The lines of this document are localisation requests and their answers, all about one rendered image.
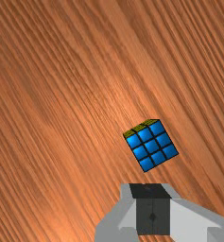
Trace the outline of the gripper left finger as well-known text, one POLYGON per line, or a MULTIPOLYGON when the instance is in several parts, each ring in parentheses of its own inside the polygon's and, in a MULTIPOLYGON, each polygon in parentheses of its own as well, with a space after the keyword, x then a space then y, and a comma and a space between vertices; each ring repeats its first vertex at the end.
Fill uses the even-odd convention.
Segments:
POLYGON ((95 242, 139 242, 140 235, 152 235, 152 226, 137 218, 137 201, 130 185, 122 184, 120 199, 95 228, 95 242))

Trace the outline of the many-coloured puzzle cube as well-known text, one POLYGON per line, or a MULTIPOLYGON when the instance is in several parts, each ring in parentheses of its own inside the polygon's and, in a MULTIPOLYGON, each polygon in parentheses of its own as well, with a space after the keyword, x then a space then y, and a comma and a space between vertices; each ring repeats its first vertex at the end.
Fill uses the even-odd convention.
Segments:
POLYGON ((144 172, 179 154, 160 119, 148 119, 123 137, 144 172))

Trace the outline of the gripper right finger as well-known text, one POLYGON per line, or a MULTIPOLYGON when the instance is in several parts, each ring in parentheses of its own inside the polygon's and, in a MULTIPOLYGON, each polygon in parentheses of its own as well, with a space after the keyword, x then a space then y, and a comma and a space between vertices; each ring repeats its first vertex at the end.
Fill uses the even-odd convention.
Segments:
POLYGON ((187 199, 169 184, 153 184, 152 232, 175 242, 224 242, 224 217, 187 199))

